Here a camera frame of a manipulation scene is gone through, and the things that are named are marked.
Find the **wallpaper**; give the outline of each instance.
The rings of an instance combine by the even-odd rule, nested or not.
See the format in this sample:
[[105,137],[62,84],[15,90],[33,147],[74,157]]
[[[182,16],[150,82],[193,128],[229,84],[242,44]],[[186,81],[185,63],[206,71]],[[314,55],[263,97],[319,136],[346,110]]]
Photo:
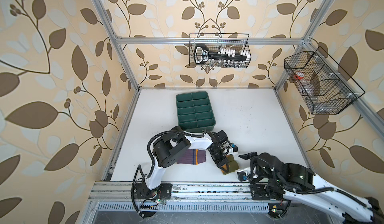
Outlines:
[[142,87],[273,87],[284,70],[292,45],[250,45],[248,68],[219,68],[189,63],[186,45],[123,46]]
[[133,90],[90,0],[0,6],[0,223],[73,224]]
[[302,37],[322,0],[101,0],[122,37]]
[[[362,98],[382,117],[383,7],[384,0],[336,0],[313,39],[365,89]],[[356,195],[377,198],[382,206],[384,141],[357,110],[349,106],[338,115],[310,115],[291,81],[280,95],[316,172]]]

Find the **white tabletop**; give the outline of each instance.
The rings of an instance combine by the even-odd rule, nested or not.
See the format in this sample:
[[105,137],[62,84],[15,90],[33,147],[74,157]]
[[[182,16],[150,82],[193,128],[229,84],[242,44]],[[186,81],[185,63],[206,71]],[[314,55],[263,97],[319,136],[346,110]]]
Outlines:
[[[137,165],[149,173],[148,141],[177,126],[176,100],[180,93],[207,91],[216,119],[214,131],[224,130],[239,154],[267,152],[285,163],[306,166],[272,89],[143,89],[128,127],[111,181],[132,181]],[[223,175],[206,151],[206,162],[173,164],[162,181],[236,182],[236,173]],[[249,160],[235,157],[240,168]]]

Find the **wire basket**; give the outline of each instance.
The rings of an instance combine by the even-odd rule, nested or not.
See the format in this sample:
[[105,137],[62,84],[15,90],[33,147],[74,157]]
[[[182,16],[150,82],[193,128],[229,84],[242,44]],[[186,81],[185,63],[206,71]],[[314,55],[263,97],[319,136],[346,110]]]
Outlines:
[[[365,91],[324,49],[319,51],[319,48],[315,52],[300,52],[285,58],[284,68],[311,114],[339,114]],[[337,64],[338,71],[326,64],[326,57]],[[346,83],[349,81],[355,84],[358,92],[348,87]]]
[[247,68],[252,58],[248,37],[242,33],[190,33],[189,63],[202,68]]

